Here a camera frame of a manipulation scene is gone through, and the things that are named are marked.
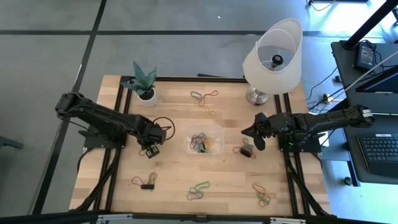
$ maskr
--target white lampshade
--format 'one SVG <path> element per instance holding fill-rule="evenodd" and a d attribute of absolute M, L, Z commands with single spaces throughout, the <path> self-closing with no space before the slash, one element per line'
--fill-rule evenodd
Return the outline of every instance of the white lampshade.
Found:
<path fill-rule="evenodd" d="M 243 62 L 243 72 L 248 83 L 255 89 L 270 94 L 293 90 L 301 79 L 302 40 L 302 26 L 296 19 L 284 19 L 271 27 L 256 42 Z M 284 63 L 277 69 L 270 70 L 273 55 L 281 55 Z"/>

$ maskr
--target potted plant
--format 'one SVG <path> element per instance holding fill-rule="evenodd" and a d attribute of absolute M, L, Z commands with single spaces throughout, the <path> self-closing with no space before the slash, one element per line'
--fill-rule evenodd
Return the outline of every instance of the potted plant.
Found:
<path fill-rule="evenodd" d="M 145 76 L 141 67 L 136 63 L 134 64 L 135 80 L 129 82 L 121 82 L 120 84 L 128 89 L 134 90 L 138 94 L 138 98 L 142 101 L 144 106 L 154 106 L 157 103 L 156 91 L 154 82 L 156 79 L 156 67 L 153 71 Z"/>

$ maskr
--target desk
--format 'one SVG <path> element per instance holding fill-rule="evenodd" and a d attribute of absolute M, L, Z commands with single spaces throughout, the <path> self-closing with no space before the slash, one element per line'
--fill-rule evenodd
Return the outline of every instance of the desk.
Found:
<path fill-rule="evenodd" d="M 319 159 L 323 161 L 350 161 L 346 147 L 346 139 L 343 128 L 338 128 L 329 137 L 329 146 L 322 146 L 322 154 Z"/>
<path fill-rule="evenodd" d="M 120 76 L 104 76 L 97 103 L 114 107 L 120 79 Z M 140 147 L 136 139 L 127 137 L 126 147 L 121 152 L 112 212 L 292 215 L 283 155 L 276 138 L 266 139 L 265 151 L 254 151 L 256 159 L 232 152 L 233 147 L 241 145 L 244 136 L 240 132 L 252 125 L 256 113 L 263 112 L 266 116 L 276 113 L 274 97 L 270 97 L 263 106 L 250 105 L 245 99 L 247 83 L 156 81 L 155 86 L 159 99 L 157 105 L 143 107 L 136 93 L 133 93 L 129 113 L 139 113 L 149 119 L 169 117 L 176 126 L 175 136 L 160 146 L 160 154 L 152 159 L 139 156 Z M 201 93 L 219 91 L 218 96 L 206 98 L 206 104 L 216 111 L 214 117 L 193 104 L 190 96 L 193 90 Z M 121 105 L 126 100 L 126 92 L 124 90 Z M 289 97 L 293 112 L 307 112 L 301 83 L 289 93 Z M 219 156 L 188 155 L 185 152 L 185 130 L 191 125 L 222 126 L 225 130 L 224 153 Z M 103 155 L 104 149 L 94 149 L 82 160 L 70 208 L 79 206 L 96 185 Z M 311 154 L 302 153 L 300 157 L 307 188 L 323 209 L 330 212 L 319 161 Z M 151 172 L 158 173 L 153 192 L 131 184 L 134 176 L 147 181 Z M 205 196 L 188 201 L 189 188 L 207 180 L 211 186 L 204 190 Z M 257 204 L 255 191 L 251 187 L 254 181 L 262 184 L 271 196 L 267 208 Z M 107 188 L 104 188 L 100 208 L 104 208 Z M 298 187 L 295 192 L 298 209 L 302 213 Z"/>
<path fill-rule="evenodd" d="M 394 53 L 398 50 L 397 44 L 376 44 L 376 50 L 381 53 L 383 58 Z M 355 51 L 344 50 L 339 42 L 331 44 L 333 55 L 336 60 L 338 71 L 340 73 L 341 80 L 344 86 L 353 83 L 363 73 L 353 69 L 354 54 Z M 398 57 L 394 56 L 388 60 L 384 65 L 393 65 L 398 61 Z M 397 111 L 397 103 L 381 103 L 381 102 L 398 102 L 397 94 L 380 95 L 380 94 L 369 94 L 369 93 L 357 93 L 355 88 L 359 86 L 357 84 L 346 92 L 348 106 L 354 106 L 361 104 L 367 106 L 372 112 L 382 111 Z M 376 122 L 371 128 L 344 128 L 345 136 L 347 139 L 350 155 L 354 163 L 354 169 L 358 179 L 362 182 L 380 183 L 380 184 L 398 184 L 398 179 L 383 177 L 369 173 L 366 168 L 365 160 L 362 155 L 359 144 L 356 140 L 356 136 L 359 134 L 366 133 L 398 133 L 398 118 L 394 119 L 392 116 L 375 116 Z"/>

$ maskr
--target black desk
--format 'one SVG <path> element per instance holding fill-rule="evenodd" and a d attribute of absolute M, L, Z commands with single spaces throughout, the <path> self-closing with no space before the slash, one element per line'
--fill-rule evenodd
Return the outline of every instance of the black desk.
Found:
<path fill-rule="evenodd" d="M 319 159 L 323 161 L 350 161 L 350 157 L 347 151 L 346 138 L 344 135 L 343 128 L 338 128 L 329 137 L 329 146 L 322 146 L 322 155 Z"/>
<path fill-rule="evenodd" d="M 376 50 L 382 55 L 382 58 L 388 57 L 398 50 L 398 44 L 376 44 Z M 338 71 L 344 86 L 353 83 L 363 73 L 354 70 L 355 51 L 344 50 L 339 42 L 331 44 L 333 56 L 335 57 Z M 384 65 L 394 65 L 398 62 L 398 56 L 390 58 Z M 346 103 L 348 106 L 361 104 L 369 107 L 373 113 L 382 113 L 385 111 L 398 112 L 398 95 L 380 95 L 369 93 L 357 93 L 355 88 L 360 84 L 353 86 L 346 92 Z M 379 184 L 398 184 L 398 179 L 390 177 L 383 177 L 369 173 L 364 157 L 362 155 L 356 136 L 364 133 L 398 133 L 398 116 L 377 116 L 375 115 L 376 122 L 371 128 L 344 128 L 344 134 L 347 139 L 350 156 L 352 158 L 356 175 L 362 182 L 379 183 Z"/>

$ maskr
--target table lamp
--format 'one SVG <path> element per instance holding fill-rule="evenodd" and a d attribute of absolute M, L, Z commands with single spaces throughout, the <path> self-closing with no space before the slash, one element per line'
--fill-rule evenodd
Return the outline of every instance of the table lamp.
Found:
<path fill-rule="evenodd" d="M 256 41 L 243 62 L 243 72 L 250 84 L 246 99 L 263 105 L 269 94 L 293 90 L 301 78 L 303 30 L 296 19 L 284 19 Z"/>

